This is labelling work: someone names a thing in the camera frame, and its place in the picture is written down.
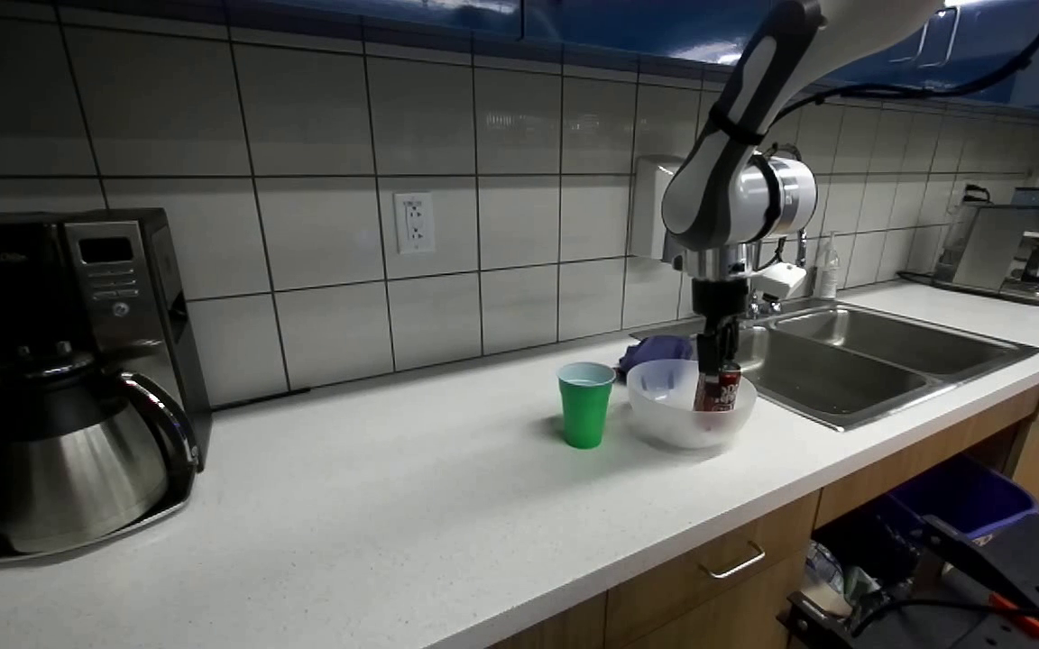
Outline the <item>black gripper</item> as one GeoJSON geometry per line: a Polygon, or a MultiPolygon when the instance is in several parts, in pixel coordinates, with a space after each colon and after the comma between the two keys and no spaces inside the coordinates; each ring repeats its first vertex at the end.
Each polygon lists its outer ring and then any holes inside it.
{"type": "Polygon", "coordinates": [[[705,316],[705,338],[720,338],[739,326],[747,304],[742,280],[697,280],[692,310],[705,316]]]}

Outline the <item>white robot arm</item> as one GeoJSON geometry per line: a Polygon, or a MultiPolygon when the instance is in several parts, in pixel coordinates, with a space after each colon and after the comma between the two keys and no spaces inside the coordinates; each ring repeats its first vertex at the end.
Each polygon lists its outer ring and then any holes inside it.
{"type": "Polygon", "coordinates": [[[828,72],[914,35],[938,0],[780,0],[727,72],[705,130],[665,190],[666,243],[685,255],[692,310],[709,342],[742,312],[747,284],[737,255],[775,227],[775,181],[762,175],[762,203],[739,193],[780,113],[828,72]]]}

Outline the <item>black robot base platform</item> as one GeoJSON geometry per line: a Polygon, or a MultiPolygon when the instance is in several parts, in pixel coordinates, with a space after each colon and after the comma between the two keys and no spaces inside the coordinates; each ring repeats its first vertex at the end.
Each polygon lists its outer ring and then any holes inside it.
{"type": "Polygon", "coordinates": [[[931,585],[854,625],[838,625],[792,595],[783,614],[792,649],[1039,649],[1039,514],[984,546],[927,514],[917,540],[938,561],[931,585]]]}

